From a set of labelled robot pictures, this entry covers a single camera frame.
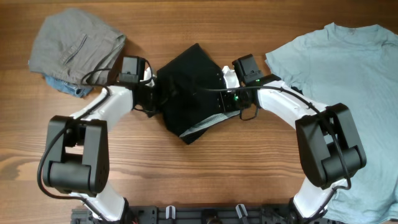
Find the black shorts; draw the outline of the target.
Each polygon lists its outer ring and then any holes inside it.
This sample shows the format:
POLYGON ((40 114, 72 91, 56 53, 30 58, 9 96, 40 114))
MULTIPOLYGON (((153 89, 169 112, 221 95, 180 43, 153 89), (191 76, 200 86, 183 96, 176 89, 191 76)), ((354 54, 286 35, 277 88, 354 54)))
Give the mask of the black shorts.
POLYGON ((222 69, 194 44, 157 71, 157 107, 166 128, 191 144, 209 127, 239 114, 227 109, 222 69))

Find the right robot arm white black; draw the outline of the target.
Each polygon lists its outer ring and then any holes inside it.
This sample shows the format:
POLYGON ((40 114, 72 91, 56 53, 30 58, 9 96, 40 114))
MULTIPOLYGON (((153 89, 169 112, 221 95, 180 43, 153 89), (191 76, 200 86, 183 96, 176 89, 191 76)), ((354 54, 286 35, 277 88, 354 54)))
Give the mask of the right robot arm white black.
POLYGON ((305 174, 300 190, 287 205, 268 205, 263 219, 282 223, 320 223, 338 190, 349 190, 366 155, 349 108, 328 106, 303 96, 274 74, 263 75, 253 55, 222 69, 224 107, 244 110, 255 105, 295 129, 300 163, 305 174))

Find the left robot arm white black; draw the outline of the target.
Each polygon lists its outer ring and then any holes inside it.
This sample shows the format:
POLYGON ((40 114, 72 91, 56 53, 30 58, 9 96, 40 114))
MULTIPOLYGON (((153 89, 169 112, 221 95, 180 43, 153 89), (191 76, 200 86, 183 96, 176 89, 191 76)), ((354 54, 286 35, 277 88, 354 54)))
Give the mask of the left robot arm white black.
POLYGON ((93 223, 138 223, 126 198, 108 181, 108 132, 133 110, 156 114, 155 71, 138 56, 125 56, 113 85, 70 116, 49 121, 37 185, 48 197, 79 200, 93 223))

